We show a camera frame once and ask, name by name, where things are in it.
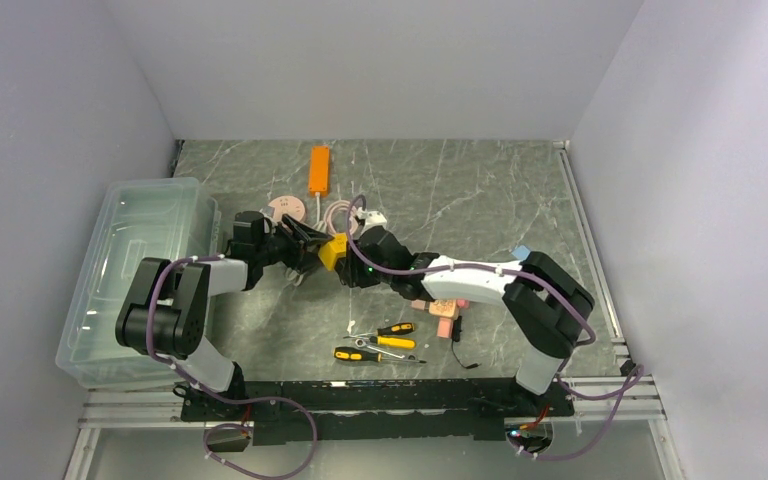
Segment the yellow cube socket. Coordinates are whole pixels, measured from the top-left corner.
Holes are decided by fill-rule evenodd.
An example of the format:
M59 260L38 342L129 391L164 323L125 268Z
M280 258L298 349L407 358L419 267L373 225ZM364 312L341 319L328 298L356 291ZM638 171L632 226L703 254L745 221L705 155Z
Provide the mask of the yellow cube socket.
M339 260L347 254L348 236L346 233L337 233L331 240L319 248L318 258L327 271L333 272Z

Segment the blue usb charger plug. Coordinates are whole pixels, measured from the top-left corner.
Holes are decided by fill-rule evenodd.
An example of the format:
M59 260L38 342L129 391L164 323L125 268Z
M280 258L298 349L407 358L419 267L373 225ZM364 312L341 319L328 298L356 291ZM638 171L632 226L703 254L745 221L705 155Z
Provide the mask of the blue usb charger plug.
M531 250L524 245L518 245L511 251L511 256L517 261L526 260L530 254Z

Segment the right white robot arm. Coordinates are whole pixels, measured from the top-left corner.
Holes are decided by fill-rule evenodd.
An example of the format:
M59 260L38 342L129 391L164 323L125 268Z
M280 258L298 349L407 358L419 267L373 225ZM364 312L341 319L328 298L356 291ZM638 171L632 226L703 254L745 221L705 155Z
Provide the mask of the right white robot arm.
M548 404L549 386L574 350L595 340L588 324L593 296L540 251L503 263L457 260L437 252L413 253L375 226L358 239L335 237L320 249L319 259L350 288L385 284L410 301L505 307L528 342L510 391L513 406L524 415Z

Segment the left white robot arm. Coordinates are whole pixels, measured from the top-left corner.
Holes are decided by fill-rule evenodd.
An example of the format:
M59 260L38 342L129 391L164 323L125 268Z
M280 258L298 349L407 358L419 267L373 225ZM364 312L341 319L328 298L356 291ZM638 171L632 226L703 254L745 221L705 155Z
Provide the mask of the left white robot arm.
M205 334L209 301L253 289L274 264L309 272L331 239L288 214L273 221L258 211L239 212L220 253L140 261L116 320L116 342L207 394L208 407L221 419L235 419L248 402L244 375Z

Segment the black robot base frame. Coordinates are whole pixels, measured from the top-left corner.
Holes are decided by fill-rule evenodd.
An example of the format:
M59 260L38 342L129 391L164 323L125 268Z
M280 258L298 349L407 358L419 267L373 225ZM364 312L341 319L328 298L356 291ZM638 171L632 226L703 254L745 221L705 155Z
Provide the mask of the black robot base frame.
M232 379L223 403L184 382L173 388L186 423L251 424L257 446L319 440L469 437L503 438L517 419L567 418L574 414L565 391L550 386L535 394L511 376L476 369L439 378L346 381L245 381Z

